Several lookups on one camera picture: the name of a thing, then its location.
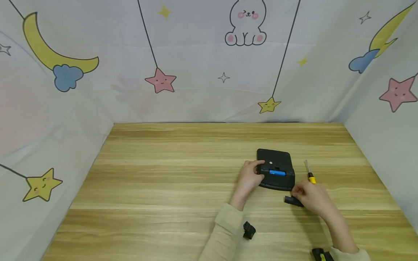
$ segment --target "cartoon bunny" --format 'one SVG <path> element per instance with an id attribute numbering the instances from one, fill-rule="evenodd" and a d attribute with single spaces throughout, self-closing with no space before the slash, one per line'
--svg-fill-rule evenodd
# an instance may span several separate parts
<path id="1" fill-rule="evenodd" d="M 227 45 L 263 44 L 267 35 L 260 30 L 260 26 L 265 20 L 266 11 L 264 0 L 237 0 L 229 15 L 234 30 L 225 36 Z"/>

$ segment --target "pink star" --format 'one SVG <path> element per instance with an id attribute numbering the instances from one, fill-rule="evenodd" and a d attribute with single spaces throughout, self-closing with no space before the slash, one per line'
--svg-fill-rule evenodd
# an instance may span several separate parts
<path id="1" fill-rule="evenodd" d="M 389 88 L 379 100 L 388 101 L 392 112 L 395 112 L 399 106 L 404 102 L 416 102 L 417 97 L 411 92 L 412 84 L 414 83 L 415 76 L 402 82 L 398 82 L 394 78 L 389 80 Z"/>
<path id="2" fill-rule="evenodd" d="M 155 70 L 155 76 L 145 79 L 147 82 L 155 87 L 155 93 L 159 93 L 162 90 L 174 92 L 171 83 L 176 79 L 176 76 L 165 75 L 160 68 Z"/>

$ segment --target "blue cloud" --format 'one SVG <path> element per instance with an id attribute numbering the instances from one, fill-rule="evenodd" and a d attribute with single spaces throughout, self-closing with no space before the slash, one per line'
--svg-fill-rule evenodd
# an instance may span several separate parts
<path id="1" fill-rule="evenodd" d="M 350 62 L 348 67 L 352 71 L 358 71 L 359 73 L 363 73 L 367 66 L 372 62 L 375 58 L 376 54 L 380 51 L 380 49 L 371 50 L 370 52 L 366 53 L 362 57 L 357 57 Z"/>
<path id="2" fill-rule="evenodd" d="M 55 75 L 55 87 L 62 91 L 66 92 L 69 89 L 75 89 L 77 86 L 76 81 L 83 78 L 83 71 L 78 67 L 69 67 L 64 64 L 62 66 L 54 66 L 54 75 Z"/>

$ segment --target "hanging string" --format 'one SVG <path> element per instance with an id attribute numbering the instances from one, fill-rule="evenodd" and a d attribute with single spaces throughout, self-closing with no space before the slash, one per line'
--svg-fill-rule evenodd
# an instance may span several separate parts
<path id="1" fill-rule="evenodd" d="M 141 9 L 141 4 L 139 3 L 139 0 L 138 0 L 138 6 L 139 6 L 139 12 L 141 13 L 142 23 L 144 24 L 145 33 L 146 33 L 147 38 L 148 38 L 148 43 L 149 43 L 150 48 L 151 48 L 151 53 L 153 54 L 155 66 L 158 68 L 157 60 L 156 60 L 155 55 L 154 55 L 153 46 L 151 45 L 150 36 L 148 35 L 147 26 L 145 25 L 144 16 L 142 15 L 142 9 Z"/>
<path id="2" fill-rule="evenodd" d="M 9 170 L 9 171 L 13 172 L 13 173 L 15 173 L 16 175 L 21 176 L 22 178 L 27 178 L 26 176 L 23 176 L 23 175 L 22 175 L 22 174 L 20 174 L 19 172 L 14 171 L 14 170 L 12 170 L 11 168 L 9 168 L 9 167 L 7 167 L 7 166 L 5 166 L 5 165 L 1 164 L 1 163 L 0 163 L 0 167 L 5 168 L 5 169 L 7 169 L 7 170 Z"/>
<path id="3" fill-rule="evenodd" d="M 299 6 L 300 5 L 301 5 L 301 0 L 299 0 L 299 2 L 298 2 L 298 6 L 296 8 L 295 17 L 293 18 L 292 28 L 290 29 L 289 39 L 288 39 L 288 42 L 286 44 L 285 53 L 283 54 L 282 64 L 280 65 L 279 75 L 277 75 L 276 85 L 274 86 L 273 94 L 271 95 L 272 97 L 274 96 L 274 93 L 275 93 L 276 88 L 277 88 L 277 83 L 279 82 L 280 73 L 282 72 L 283 64 L 284 64 L 285 57 L 286 57 L 286 53 L 287 53 L 287 48 L 289 47 L 290 38 L 292 36 L 293 27 L 295 25 L 296 16 L 298 15 L 298 11 L 299 11 Z"/>
<path id="4" fill-rule="evenodd" d="M 23 17 L 23 15 L 20 13 L 19 9 L 16 7 L 15 4 L 13 4 L 12 0 L 9 0 L 9 2 L 13 5 L 13 7 L 15 8 L 15 10 L 19 13 L 20 17 L 25 20 L 25 18 Z"/>

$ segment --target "wooden table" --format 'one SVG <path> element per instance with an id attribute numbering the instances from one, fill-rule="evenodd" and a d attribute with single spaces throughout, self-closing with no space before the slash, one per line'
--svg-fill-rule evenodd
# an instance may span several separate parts
<path id="1" fill-rule="evenodd" d="M 418 236 L 342 124 L 115 124 L 44 261 L 192 261 L 258 148 L 287 151 L 297 180 L 316 180 L 374 261 L 417 260 Z M 237 260 L 312 260 L 325 224 L 257 188 L 245 206 L 257 232 Z"/>

